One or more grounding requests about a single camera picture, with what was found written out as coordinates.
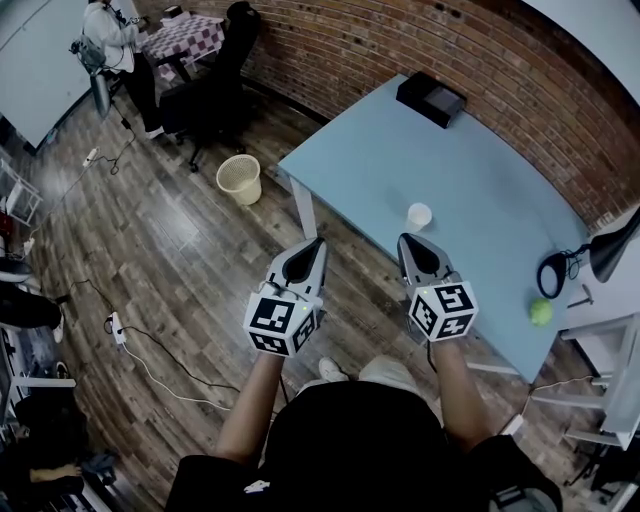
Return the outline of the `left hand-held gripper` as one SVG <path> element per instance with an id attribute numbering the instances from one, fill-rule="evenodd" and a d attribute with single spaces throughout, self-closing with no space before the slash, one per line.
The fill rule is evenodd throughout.
<path id="1" fill-rule="evenodd" d="M 320 326 L 328 246 L 323 238 L 306 239 L 280 253 L 267 278 L 250 295 L 243 329 L 257 351 L 296 356 Z M 304 279 L 298 286 L 279 279 Z"/>

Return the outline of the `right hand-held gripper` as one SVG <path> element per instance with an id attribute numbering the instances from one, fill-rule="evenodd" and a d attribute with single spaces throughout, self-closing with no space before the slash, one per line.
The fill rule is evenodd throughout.
<path id="1" fill-rule="evenodd" d="M 408 283 L 425 283 L 424 276 L 446 277 L 453 272 L 447 254 L 429 240 L 400 235 L 397 252 Z M 430 342 L 465 336 L 475 320 L 475 294 L 469 281 L 417 287 L 411 296 L 409 320 Z"/>

